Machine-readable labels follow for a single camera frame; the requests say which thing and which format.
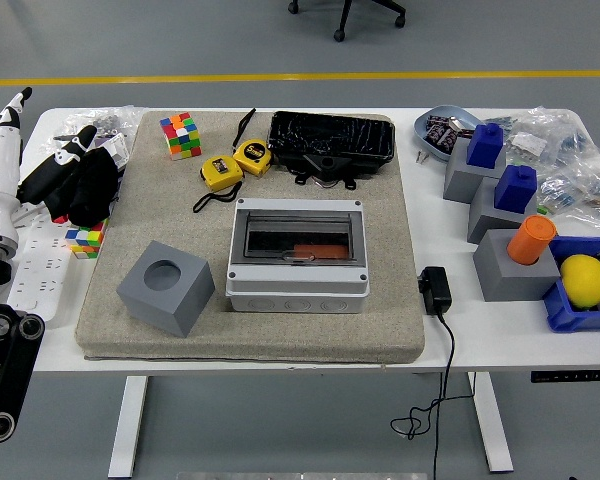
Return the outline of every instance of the lemon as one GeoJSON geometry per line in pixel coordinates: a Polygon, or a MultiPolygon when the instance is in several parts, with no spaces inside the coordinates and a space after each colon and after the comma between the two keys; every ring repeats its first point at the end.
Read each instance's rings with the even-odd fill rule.
{"type": "Polygon", "coordinates": [[[589,255],[571,255],[560,267],[562,283],[574,307],[591,308],[600,303],[600,261],[589,255]]]}

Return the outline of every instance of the tape measure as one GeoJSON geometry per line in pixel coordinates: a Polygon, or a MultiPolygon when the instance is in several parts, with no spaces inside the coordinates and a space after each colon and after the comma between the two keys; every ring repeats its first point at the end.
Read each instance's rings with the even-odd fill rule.
{"type": "Polygon", "coordinates": [[[233,158],[245,172],[262,177],[271,167],[271,151],[264,140],[252,138],[243,142],[233,153],[233,158]]]}
{"type": "Polygon", "coordinates": [[[242,180],[244,173],[235,158],[220,155],[202,164],[200,176],[212,192],[219,192],[242,180]]]}

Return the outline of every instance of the table leg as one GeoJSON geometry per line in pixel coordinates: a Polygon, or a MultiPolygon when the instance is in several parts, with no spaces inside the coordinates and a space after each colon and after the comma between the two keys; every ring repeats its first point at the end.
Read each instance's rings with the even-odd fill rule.
{"type": "Polygon", "coordinates": [[[133,474],[148,381],[149,377],[127,377],[109,464],[109,478],[131,478],[133,474]]]}
{"type": "MultiPolygon", "coordinates": [[[[512,472],[513,463],[509,454],[509,446],[504,435],[504,427],[496,402],[496,395],[491,384],[489,372],[475,374],[475,396],[473,403],[478,414],[478,423],[482,433],[482,442],[487,454],[487,463],[491,472],[512,472]]],[[[474,373],[469,372],[469,383],[473,388],[474,373]]]]}

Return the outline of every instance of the electrical junction box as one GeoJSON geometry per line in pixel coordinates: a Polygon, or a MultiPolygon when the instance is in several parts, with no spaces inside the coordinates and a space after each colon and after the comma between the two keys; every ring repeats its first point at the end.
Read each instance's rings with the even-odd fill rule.
{"type": "Polygon", "coordinates": [[[362,312],[369,295],[362,204],[239,199],[226,295],[241,312],[362,312]]]}

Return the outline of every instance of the black cable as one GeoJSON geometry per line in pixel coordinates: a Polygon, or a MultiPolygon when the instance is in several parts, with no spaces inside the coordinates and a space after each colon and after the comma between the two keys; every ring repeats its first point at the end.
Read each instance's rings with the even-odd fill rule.
{"type": "Polygon", "coordinates": [[[256,109],[252,108],[251,111],[249,111],[249,113],[247,113],[242,118],[242,120],[240,120],[240,123],[238,124],[238,134],[236,135],[236,139],[233,141],[233,147],[232,147],[233,153],[236,153],[236,148],[238,147],[238,142],[240,141],[240,137],[242,137],[242,134],[246,130],[247,125],[249,124],[249,121],[251,120],[251,117],[253,117],[254,113],[256,113],[256,109]]]}
{"type": "Polygon", "coordinates": [[[458,400],[461,398],[473,398],[476,394],[476,373],[473,374],[473,387],[471,389],[471,394],[469,395],[457,395],[454,397],[447,397],[447,385],[449,381],[449,372],[451,370],[451,363],[453,362],[453,357],[455,355],[456,350],[456,339],[453,335],[453,331],[445,322],[444,317],[442,316],[442,312],[437,309],[436,316],[438,320],[442,324],[442,326],[447,330],[449,334],[449,338],[451,339],[451,350],[449,352],[449,359],[447,360],[447,365],[444,369],[444,374],[440,374],[440,382],[438,385],[438,397],[434,398],[431,401],[431,404],[427,408],[421,407],[411,407],[409,410],[409,415],[407,417],[394,418],[390,422],[391,429],[396,432],[398,435],[406,437],[408,440],[413,440],[415,437],[420,435],[424,435],[431,430],[431,413],[434,409],[436,409],[436,417],[435,417],[435,450],[433,454],[433,480],[436,480],[437,476],[437,467],[438,467],[438,450],[440,447],[440,429],[439,429],[439,420],[440,420],[440,404],[449,400],[458,400]],[[414,412],[422,412],[427,414],[427,427],[424,430],[421,430],[423,426],[423,421],[420,420],[417,416],[414,415],[414,412]],[[410,424],[409,430],[406,432],[398,429],[395,424],[398,422],[408,421],[410,424]]]}
{"type": "Polygon", "coordinates": [[[193,213],[199,213],[211,200],[218,200],[219,202],[224,203],[233,202],[236,199],[236,196],[238,195],[240,187],[242,187],[242,181],[236,183],[228,193],[222,193],[220,195],[214,192],[207,193],[193,206],[193,213]]]}

